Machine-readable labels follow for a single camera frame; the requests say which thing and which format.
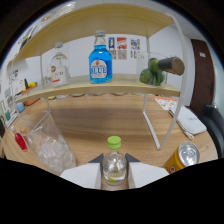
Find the plastic water bottle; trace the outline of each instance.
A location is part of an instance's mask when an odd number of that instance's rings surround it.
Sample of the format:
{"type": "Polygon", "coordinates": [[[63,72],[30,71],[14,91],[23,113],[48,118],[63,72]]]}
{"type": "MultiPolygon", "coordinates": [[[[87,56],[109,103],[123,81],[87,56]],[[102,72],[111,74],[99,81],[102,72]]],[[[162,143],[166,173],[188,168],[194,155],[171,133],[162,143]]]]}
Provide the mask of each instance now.
{"type": "Polygon", "coordinates": [[[109,153],[103,158],[103,174],[109,185],[120,185],[126,175],[127,160],[119,152],[121,147],[121,138],[111,136],[107,139],[109,153]]]}
{"type": "Polygon", "coordinates": [[[105,31],[96,31],[95,37],[94,51],[89,55],[90,82],[112,82],[112,55],[106,49],[105,31]]]}

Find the bottle label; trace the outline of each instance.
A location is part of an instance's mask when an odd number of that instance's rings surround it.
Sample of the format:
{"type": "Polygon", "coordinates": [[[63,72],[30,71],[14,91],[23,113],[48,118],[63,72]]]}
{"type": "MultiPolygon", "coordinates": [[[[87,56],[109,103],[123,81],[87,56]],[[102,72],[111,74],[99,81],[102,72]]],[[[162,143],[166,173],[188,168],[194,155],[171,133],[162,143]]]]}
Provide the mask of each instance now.
{"type": "Polygon", "coordinates": [[[51,67],[51,78],[52,78],[52,83],[56,85],[60,85],[65,83],[66,80],[66,68],[64,66],[62,67],[51,67]]]}
{"type": "Polygon", "coordinates": [[[94,60],[91,63],[91,77],[94,79],[107,76],[107,64],[102,60],[94,60]]]}

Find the wooden table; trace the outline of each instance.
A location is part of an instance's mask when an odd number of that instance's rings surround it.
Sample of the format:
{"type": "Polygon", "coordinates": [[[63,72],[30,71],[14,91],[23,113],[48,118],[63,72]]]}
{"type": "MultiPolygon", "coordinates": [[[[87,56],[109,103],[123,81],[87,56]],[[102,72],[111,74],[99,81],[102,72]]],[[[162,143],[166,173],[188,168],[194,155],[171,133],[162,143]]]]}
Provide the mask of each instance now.
{"type": "MultiPolygon", "coordinates": [[[[142,114],[143,103],[144,95],[115,96],[108,93],[101,96],[92,94],[81,97],[70,96],[49,101],[54,121],[74,153],[77,166],[88,163],[101,153],[106,154],[107,138],[117,135],[122,140],[123,154],[129,153],[142,163],[161,167],[178,145],[190,139],[184,135],[179,125],[175,124],[165,147],[158,151],[142,114]]],[[[29,114],[44,109],[47,109],[46,101],[40,99],[32,106],[26,107],[20,113],[20,118],[17,118],[12,125],[19,131],[21,122],[29,114]]],[[[148,97],[146,112],[159,141],[162,141],[172,116],[163,110],[152,96],[148,97]]],[[[192,142],[199,148],[199,163],[218,159],[215,145],[208,132],[196,135],[192,142]]],[[[22,152],[10,128],[6,130],[2,145],[8,160],[31,164],[46,170],[32,150],[22,152]]],[[[107,185],[102,178],[101,189],[128,189],[128,182],[126,179],[122,185],[113,187],[107,185]]]]}

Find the red object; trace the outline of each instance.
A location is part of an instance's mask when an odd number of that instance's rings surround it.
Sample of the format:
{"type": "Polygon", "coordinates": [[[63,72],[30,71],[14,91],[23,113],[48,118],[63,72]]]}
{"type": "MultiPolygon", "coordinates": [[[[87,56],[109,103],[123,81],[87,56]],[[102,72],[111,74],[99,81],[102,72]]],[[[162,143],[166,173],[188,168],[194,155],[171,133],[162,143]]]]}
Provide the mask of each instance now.
{"type": "Polygon", "coordinates": [[[15,140],[17,144],[20,146],[20,148],[23,150],[23,152],[27,151],[27,146],[26,143],[20,133],[17,133],[16,130],[14,129],[14,126],[11,127],[11,130],[15,134],[15,140]]]}

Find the green object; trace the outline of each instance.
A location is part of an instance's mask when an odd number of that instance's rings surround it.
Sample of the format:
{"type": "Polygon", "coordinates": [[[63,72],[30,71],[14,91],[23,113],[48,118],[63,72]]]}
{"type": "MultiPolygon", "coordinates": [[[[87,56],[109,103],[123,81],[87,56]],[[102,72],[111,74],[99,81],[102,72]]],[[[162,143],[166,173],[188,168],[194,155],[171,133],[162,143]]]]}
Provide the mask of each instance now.
{"type": "Polygon", "coordinates": [[[5,116],[6,116],[7,121],[9,121],[11,119],[9,110],[6,111],[5,116]]]}
{"type": "Polygon", "coordinates": [[[151,72],[157,72],[159,70],[158,62],[159,62],[158,59],[156,59],[156,58],[150,58],[149,59],[149,62],[148,62],[148,69],[151,72]]]}
{"type": "Polygon", "coordinates": [[[164,72],[158,67],[159,60],[156,58],[150,58],[148,61],[149,71],[152,73],[153,78],[149,81],[148,84],[154,86],[161,86],[161,83],[165,79],[164,72]]]}
{"type": "Polygon", "coordinates": [[[27,83],[27,80],[26,79],[24,79],[24,83],[25,83],[26,89],[29,89],[29,86],[28,86],[28,83],[27,83]]]}
{"type": "Polygon", "coordinates": [[[139,81],[148,84],[152,79],[153,74],[146,68],[141,72],[139,81]]]}
{"type": "Polygon", "coordinates": [[[114,179],[112,179],[111,177],[108,177],[108,182],[109,183],[113,183],[114,182],[114,179]]]}
{"type": "Polygon", "coordinates": [[[110,149],[119,149],[121,147],[121,138],[118,136],[111,136],[107,139],[107,143],[110,149]]]}

